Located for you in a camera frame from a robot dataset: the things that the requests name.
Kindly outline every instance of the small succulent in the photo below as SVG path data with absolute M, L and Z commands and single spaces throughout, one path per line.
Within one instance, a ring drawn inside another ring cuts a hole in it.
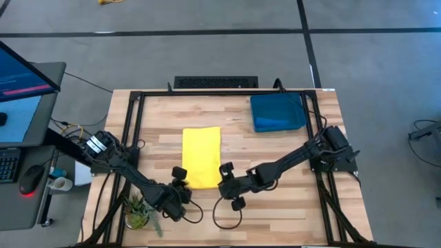
M 148 205 L 143 197 L 139 198 L 138 194 L 135 193 L 132 194 L 131 199 L 126 198 L 124 202 L 124 212 L 128 224 L 133 230 L 141 229 L 148 221 L 151 221 L 158 236 L 163 236 L 156 210 Z

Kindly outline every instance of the computer monitor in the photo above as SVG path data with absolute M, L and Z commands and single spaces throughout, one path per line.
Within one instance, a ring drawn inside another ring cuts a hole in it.
M 57 84 L 0 41 L 0 102 L 59 91 Z

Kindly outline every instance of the yellow cloth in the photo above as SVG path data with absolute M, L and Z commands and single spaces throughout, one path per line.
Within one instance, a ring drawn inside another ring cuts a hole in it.
M 213 189 L 222 180 L 221 128 L 185 128 L 182 137 L 182 168 L 189 188 Z

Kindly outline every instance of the concrete floor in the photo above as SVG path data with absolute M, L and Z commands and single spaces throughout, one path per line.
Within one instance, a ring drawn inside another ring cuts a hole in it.
M 304 0 L 310 28 L 441 27 L 433 0 Z M 216 28 L 301 28 L 292 0 L 11 0 L 0 34 Z M 441 33 L 313 34 L 323 87 L 337 89 L 358 157 L 374 238 L 382 244 L 439 247 L 441 169 L 420 162 L 407 134 L 416 119 L 441 118 Z M 164 88 L 176 75 L 256 75 L 261 87 L 313 87 L 301 34 L 2 39 L 29 61 L 65 61 L 67 71 L 109 89 Z M 66 76 L 53 117 L 94 123 L 110 94 Z M 102 128 L 103 124 L 91 131 Z M 415 143 L 441 164 L 433 143 Z M 48 228 L 0 232 L 0 247 L 76 242 L 88 191 L 56 196 Z

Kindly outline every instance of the wooden tabletop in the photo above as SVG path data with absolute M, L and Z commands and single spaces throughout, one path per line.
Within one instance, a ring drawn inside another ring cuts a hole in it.
M 345 132 L 342 114 L 334 91 L 316 90 L 320 113 L 328 125 L 338 125 Z M 110 104 L 105 130 L 121 139 L 130 90 L 115 90 Z M 130 136 L 133 134 L 132 117 Z M 182 131 L 186 127 L 220 127 L 222 135 L 221 162 L 233 162 L 235 176 L 260 163 L 275 161 L 300 147 L 307 139 L 306 128 L 295 131 L 255 133 L 250 114 L 249 96 L 149 96 L 144 105 L 139 138 L 146 142 L 141 150 L 139 171 L 161 183 L 172 181 L 172 168 L 181 166 Z M 372 239 L 360 186 L 348 173 L 334 174 L 343 212 L 355 228 Z M 105 175 L 94 177 L 85 208 L 83 226 L 85 238 L 92 231 L 94 210 Z M 101 199 L 96 225 L 108 210 L 113 175 L 110 176 Z M 192 200 L 204 210 L 199 224 L 184 220 L 177 223 L 160 218 L 164 236 L 159 238 L 151 225 L 142 230 L 125 229 L 123 245 L 323 245 L 325 228 L 318 200 L 318 190 L 309 162 L 285 172 L 277 189 L 272 192 L 243 195 L 247 202 L 242 224 L 233 230 L 217 228 L 212 220 L 213 206 L 220 197 L 217 189 L 194 190 Z M 186 217 L 198 220 L 200 212 L 186 205 Z M 338 239 L 332 210 L 334 239 Z M 216 209 L 221 225 L 234 225 L 238 212 L 229 201 L 221 201 Z M 116 224 L 111 241 L 116 238 Z

